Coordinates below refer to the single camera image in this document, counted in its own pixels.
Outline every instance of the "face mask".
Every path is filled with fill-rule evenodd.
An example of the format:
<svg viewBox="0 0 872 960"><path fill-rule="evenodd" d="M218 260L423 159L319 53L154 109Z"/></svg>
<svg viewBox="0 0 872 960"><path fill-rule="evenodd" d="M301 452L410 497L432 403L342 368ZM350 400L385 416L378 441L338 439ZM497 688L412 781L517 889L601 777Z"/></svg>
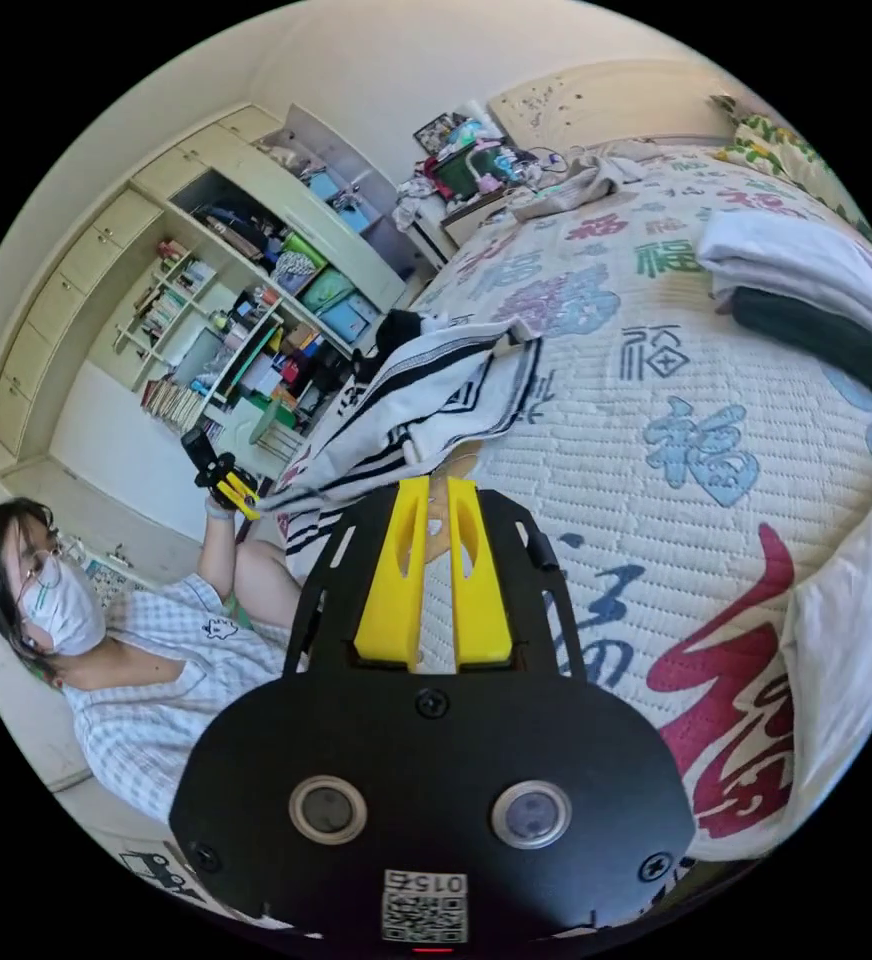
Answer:
<svg viewBox="0 0 872 960"><path fill-rule="evenodd" d="M23 594L26 619L45 630L53 641L53 653L77 656L92 650L106 636L103 608L83 571L65 560L59 566L55 586L34 583Z"/></svg>

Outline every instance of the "hair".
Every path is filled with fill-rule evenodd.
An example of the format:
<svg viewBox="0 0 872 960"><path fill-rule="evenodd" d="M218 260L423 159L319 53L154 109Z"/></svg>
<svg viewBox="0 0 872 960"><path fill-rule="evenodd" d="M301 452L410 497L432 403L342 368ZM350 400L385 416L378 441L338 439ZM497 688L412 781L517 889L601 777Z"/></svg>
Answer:
<svg viewBox="0 0 872 960"><path fill-rule="evenodd" d="M53 511L42 503L28 497L15 497L0 504L0 633L6 638L13 652L30 669L41 672L46 679L56 679L56 671L50 660L26 643L22 616L16 605L3 564L3 544L14 525L24 528L27 520L36 520L53 529Z"/></svg>

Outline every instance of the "plaid shirt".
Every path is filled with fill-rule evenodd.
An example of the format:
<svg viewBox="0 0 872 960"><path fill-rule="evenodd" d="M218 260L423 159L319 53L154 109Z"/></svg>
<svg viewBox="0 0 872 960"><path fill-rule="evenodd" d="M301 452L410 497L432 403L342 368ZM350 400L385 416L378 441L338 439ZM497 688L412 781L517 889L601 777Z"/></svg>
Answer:
<svg viewBox="0 0 872 960"><path fill-rule="evenodd" d="M168 823L190 751L244 693L280 676L289 631L248 630L193 574L157 592L135 590L106 610L109 636L185 659L179 679L140 687L64 686L76 739L96 779L142 813Z"/></svg>

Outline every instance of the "striped towel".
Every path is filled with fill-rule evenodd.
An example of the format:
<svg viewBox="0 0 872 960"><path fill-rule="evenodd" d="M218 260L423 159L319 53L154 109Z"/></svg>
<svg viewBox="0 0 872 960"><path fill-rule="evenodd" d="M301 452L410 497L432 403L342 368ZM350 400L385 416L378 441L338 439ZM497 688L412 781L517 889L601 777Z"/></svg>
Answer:
<svg viewBox="0 0 872 960"><path fill-rule="evenodd" d="M378 487L431 473L457 446L504 434L532 386L541 341L511 322L447 326L350 381L256 504L278 515L290 572L312 569L343 511Z"/></svg>

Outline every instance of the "yellow bracket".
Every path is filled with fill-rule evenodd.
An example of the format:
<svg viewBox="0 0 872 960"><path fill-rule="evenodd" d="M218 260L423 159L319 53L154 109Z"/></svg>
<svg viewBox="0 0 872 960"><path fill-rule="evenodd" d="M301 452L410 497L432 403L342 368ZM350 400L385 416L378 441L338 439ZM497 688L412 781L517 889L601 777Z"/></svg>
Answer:
<svg viewBox="0 0 872 960"><path fill-rule="evenodd" d="M512 656L513 639L476 484L449 477L447 492L456 669L503 666ZM463 546L472 565L468 575L463 568Z"/></svg>
<svg viewBox="0 0 872 960"><path fill-rule="evenodd" d="M429 477L400 481L354 640L363 660L416 667L428 512Z"/></svg>
<svg viewBox="0 0 872 960"><path fill-rule="evenodd" d="M220 480L216 488L237 510L241 510L250 520L259 519L259 511L254 510L251 504L256 503L256 494L251 487L243 483L235 473L227 473L225 480Z"/></svg>

